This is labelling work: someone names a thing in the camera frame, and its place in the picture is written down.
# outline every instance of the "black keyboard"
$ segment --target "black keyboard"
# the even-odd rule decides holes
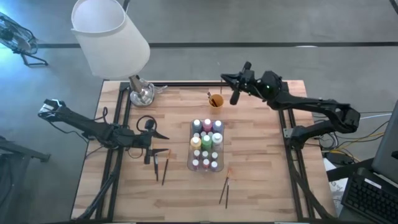
[[[398,224],[398,188],[366,169],[348,179],[341,203],[376,223]]]

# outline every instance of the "computer monitor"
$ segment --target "computer monitor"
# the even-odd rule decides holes
[[[398,184],[398,101],[388,122],[372,168]]]

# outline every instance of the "orange cup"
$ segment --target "orange cup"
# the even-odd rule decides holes
[[[213,94],[209,97],[209,105],[211,107],[211,113],[217,114],[221,112],[221,108],[224,105],[224,98],[220,94]]]

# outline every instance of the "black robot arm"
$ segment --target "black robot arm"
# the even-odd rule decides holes
[[[152,136],[160,135],[149,128],[134,134],[133,130],[118,124],[96,122],[69,109],[63,101],[45,100],[38,116],[49,123],[64,122],[83,131],[87,139],[97,139],[104,147],[117,149],[118,147],[146,149],[144,163],[149,164],[153,151],[150,147]]]
[[[353,133],[359,125],[360,113],[352,109],[350,104],[335,100],[323,100],[292,96],[282,77],[272,71],[265,71],[261,78],[254,77],[250,70],[250,62],[246,62],[242,71],[237,74],[222,74],[221,77],[232,88],[230,103],[235,105],[243,91],[267,102],[273,110],[297,109],[324,114],[329,118],[317,124],[295,127],[290,135],[289,144],[292,147],[303,148],[307,139],[326,133],[338,131]]]

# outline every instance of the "wooden tabletop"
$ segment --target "wooden tabletop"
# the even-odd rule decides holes
[[[304,82],[288,81],[290,92],[306,96]],[[97,117],[108,107],[107,120],[114,116],[119,82],[104,82]],[[125,152],[114,210],[117,222],[273,222],[296,221],[289,171],[280,130],[278,112],[258,98],[241,94],[236,106],[229,104],[232,94],[223,87],[225,104],[220,114],[212,114],[206,93],[220,93],[220,87],[169,87],[147,108],[131,108],[129,126],[136,131],[137,119],[145,114],[157,120],[158,132],[170,140],[153,139],[154,148],[172,150],[164,186],[161,185],[167,152],[159,154],[159,178],[154,165],[144,158],[132,159]],[[297,125],[313,124],[312,115],[294,111]],[[224,169],[221,172],[193,172],[187,169],[190,122],[219,119],[225,123]],[[91,142],[88,153],[99,146]],[[136,157],[140,149],[131,149]],[[310,188],[320,203],[335,214],[322,155],[318,147],[303,149]],[[98,193],[103,175],[106,149],[84,163],[72,218],[79,216]],[[218,204],[228,167],[232,170],[228,209],[225,194]],[[302,199],[303,211],[306,211]]]

